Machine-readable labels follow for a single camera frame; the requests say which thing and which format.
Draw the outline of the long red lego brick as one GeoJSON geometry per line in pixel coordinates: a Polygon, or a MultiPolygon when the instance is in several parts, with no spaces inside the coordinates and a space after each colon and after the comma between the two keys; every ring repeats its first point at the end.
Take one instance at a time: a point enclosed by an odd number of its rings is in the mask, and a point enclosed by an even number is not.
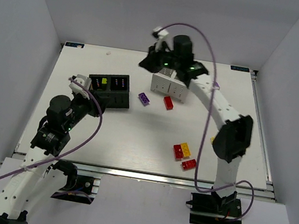
{"type": "Polygon", "coordinates": [[[164,97],[164,105],[166,107],[166,110],[168,111],[174,108],[171,97],[169,96],[164,97]]]}

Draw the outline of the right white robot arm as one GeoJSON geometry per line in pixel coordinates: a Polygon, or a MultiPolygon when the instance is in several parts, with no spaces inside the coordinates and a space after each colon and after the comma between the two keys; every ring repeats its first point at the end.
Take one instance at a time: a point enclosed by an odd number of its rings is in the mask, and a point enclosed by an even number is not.
{"type": "Polygon", "coordinates": [[[215,207],[224,209],[237,196],[236,182],[239,164],[250,147],[253,119],[243,116],[227,101],[218,84],[212,80],[207,68],[194,59],[193,44],[187,35],[173,38],[173,48],[166,42],[167,30],[157,27],[152,32],[156,43],[149,47],[147,57],[139,66],[153,74],[168,68],[174,70],[178,79],[185,84],[208,110],[218,133],[212,142],[217,156],[215,183],[211,194],[215,207]]]}

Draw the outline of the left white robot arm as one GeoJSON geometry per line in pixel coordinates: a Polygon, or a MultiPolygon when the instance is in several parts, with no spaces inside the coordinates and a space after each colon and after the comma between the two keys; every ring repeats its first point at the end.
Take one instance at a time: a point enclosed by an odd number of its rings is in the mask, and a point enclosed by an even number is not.
{"type": "Polygon", "coordinates": [[[76,167],[61,160],[60,153],[70,130],[86,115],[102,117],[107,100],[80,87],[72,93],[72,99],[57,95],[50,100],[19,171],[0,192],[0,224],[28,224],[54,193],[75,183],[76,167]]]}

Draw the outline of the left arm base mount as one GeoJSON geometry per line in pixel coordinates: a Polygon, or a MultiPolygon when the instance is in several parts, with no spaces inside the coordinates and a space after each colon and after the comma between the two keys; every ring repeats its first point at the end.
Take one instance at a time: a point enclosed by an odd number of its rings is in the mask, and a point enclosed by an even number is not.
{"type": "Polygon", "coordinates": [[[79,175],[78,168],[73,163],[63,160],[57,161],[48,166],[44,178],[47,178],[48,175],[51,175],[52,178],[57,175],[62,176],[62,181],[65,182],[63,187],[52,194],[52,198],[88,205],[93,202],[94,198],[91,195],[95,194],[92,189],[96,179],[79,175]]]}

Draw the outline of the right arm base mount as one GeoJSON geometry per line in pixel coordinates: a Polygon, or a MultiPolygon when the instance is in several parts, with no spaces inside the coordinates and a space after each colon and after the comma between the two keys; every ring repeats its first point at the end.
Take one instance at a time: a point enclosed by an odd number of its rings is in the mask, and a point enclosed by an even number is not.
{"type": "Polygon", "coordinates": [[[219,206],[211,194],[191,193],[185,204],[191,224],[242,224],[240,199],[219,206]]]}

